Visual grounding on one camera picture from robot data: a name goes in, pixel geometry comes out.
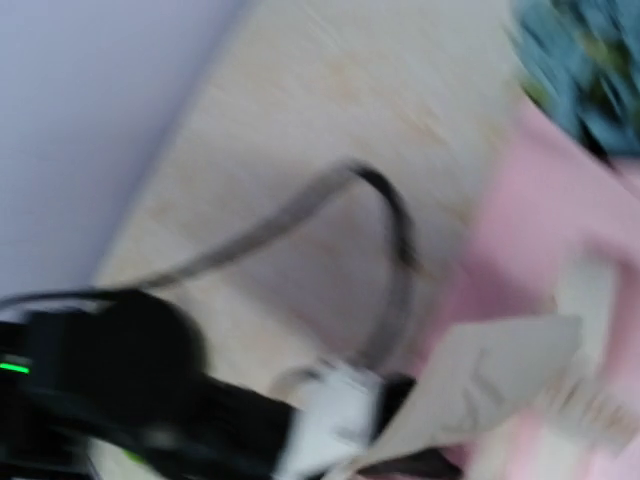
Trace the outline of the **beige printed ribbon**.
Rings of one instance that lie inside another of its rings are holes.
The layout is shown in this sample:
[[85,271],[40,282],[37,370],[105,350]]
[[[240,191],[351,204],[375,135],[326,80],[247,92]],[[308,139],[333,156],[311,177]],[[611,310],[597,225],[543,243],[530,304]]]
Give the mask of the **beige printed ribbon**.
[[545,419],[527,479],[574,479],[592,448],[628,456],[639,411],[596,375],[609,336],[619,265],[582,255],[566,265],[557,310],[450,328],[406,403],[352,470],[473,441],[526,409]]

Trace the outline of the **pink wrapping paper sheet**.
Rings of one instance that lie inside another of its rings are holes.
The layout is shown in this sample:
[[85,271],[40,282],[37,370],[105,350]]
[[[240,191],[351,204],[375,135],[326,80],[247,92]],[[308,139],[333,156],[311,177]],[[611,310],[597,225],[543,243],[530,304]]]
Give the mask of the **pink wrapping paper sheet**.
[[639,403],[639,166],[600,164],[525,103],[452,274],[439,296],[420,358],[459,321],[533,313],[554,302],[559,272],[593,253],[619,265],[613,317],[593,338],[596,369]]

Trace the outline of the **blue fake flower bunch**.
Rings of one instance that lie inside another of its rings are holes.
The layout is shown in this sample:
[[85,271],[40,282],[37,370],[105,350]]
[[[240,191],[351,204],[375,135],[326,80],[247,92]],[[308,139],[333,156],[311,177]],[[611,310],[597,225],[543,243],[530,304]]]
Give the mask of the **blue fake flower bunch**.
[[529,99],[603,162],[638,156],[638,2],[517,1],[513,13]]

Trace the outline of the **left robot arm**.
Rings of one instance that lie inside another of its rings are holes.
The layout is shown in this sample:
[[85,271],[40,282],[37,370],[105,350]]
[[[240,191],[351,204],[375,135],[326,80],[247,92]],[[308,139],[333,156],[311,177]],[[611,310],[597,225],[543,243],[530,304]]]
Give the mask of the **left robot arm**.
[[212,377],[204,338],[139,289],[38,292],[1,326],[1,364],[52,423],[141,457],[167,479],[272,479],[294,408]]

